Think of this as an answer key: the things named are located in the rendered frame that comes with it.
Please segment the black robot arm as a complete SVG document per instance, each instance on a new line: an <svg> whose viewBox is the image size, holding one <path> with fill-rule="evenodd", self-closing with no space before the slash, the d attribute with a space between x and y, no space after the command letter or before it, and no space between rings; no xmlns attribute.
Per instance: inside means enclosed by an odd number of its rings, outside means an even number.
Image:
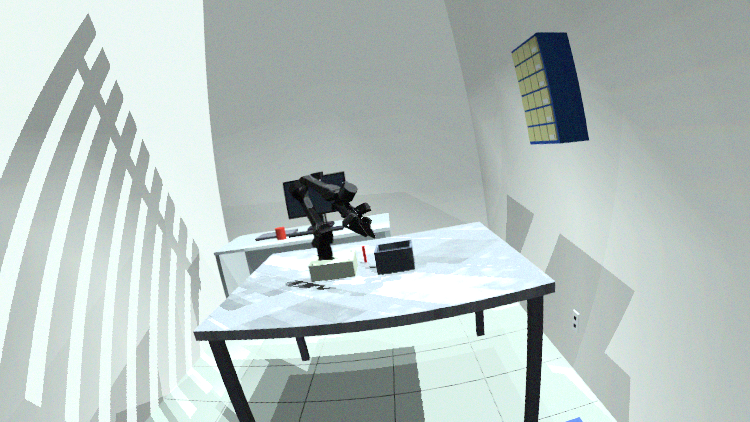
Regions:
<svg viewBox="0 0 750 422"><path fill-rule="evenodd" d="M331 210L337 210L340 214L341 211L351 202L358 190L357 186L344 181L341 188L337 185L326 184L319 180L311 177L311 175L302 176L296 182L291 183L289 192L293 195L293 198L297 199L305 211L310 224L313 227L313 239L312 247L316 247L318 261L327 260L333 258L333 249L330 244L333 244L333 233L328 223L323 223L319 217L316 209L308 197L308 188L312 188L315 191L321 193L322 197L327 201L335 200L331 204ZM363 203L351 211L359 216L367 212L370 212L371 207L368 203Z"/></svg>

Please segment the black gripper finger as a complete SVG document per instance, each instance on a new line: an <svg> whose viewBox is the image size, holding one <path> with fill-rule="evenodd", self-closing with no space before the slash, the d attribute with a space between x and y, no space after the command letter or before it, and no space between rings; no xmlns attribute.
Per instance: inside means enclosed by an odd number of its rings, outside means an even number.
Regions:
<svg viewBox="0 0 750 422"><path fill-rule="evenodd" d="M363 229L365 230L368 236L375 238L376 236L371 228L371 223L372 221L368 221L367 224L363 227Z"/></svg>
<svg viewBox="0 0 750 422"><path fill-rule="evenodd" d="M367 237L367 236L368 236L368 235L367 235L367 233L365 232L365 230L363 229L363 227L362 227L362 226L361 226L361 224L360 224L360 218L356 218L356 219L355 219L355 220L354 220L354 221L353 221L353 222L352 222L352 223L350 224L350 226L349 226L349 227L348 227L347 229L349 229L349 230L351 230L351 231L353 231L353 232L355 232L355 233L358 233L358 234L360 234L360 235L362 235L362 236L364 236L364 237Z"/></svg>

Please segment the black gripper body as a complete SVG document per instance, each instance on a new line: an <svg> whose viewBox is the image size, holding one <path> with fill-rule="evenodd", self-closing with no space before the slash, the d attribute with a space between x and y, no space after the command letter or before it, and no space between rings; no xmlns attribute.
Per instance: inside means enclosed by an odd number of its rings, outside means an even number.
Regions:
<svg viewBox="0 0 750 422"><path fill-rule="evenodd" d="M346 206L346 207L345 207L345 208L344 208L344 209L343 209L343 210L341 211L341 217L342 217L342 218L344 218L344 220L342 221L342 225L343 225L343 226L344 226L345 228L348 228L348 225L350 226L350 224L351 224L351 223L352 223L352 222L353 222L353 221L354 221L354 220L355 220L356 218L360 218L360 224L361 224L361 226L362 226L362 227L364 227L364 226L365 226L365 225L367 224L367 222L368 222L368 221L372 221L372 220L371 220L371 219L370 219L369 217L363 217L363 218L361 219L362 215L360 215L360 214L359 214L359 216L358 216L358 215L357 215L358 213L357 213L357 214L354 214L354 213L353 213L353 212L351 211L351 208L353 208L353 209L354 209L355 207L353 207L352 205L348 205L348 206Z"/></svg>

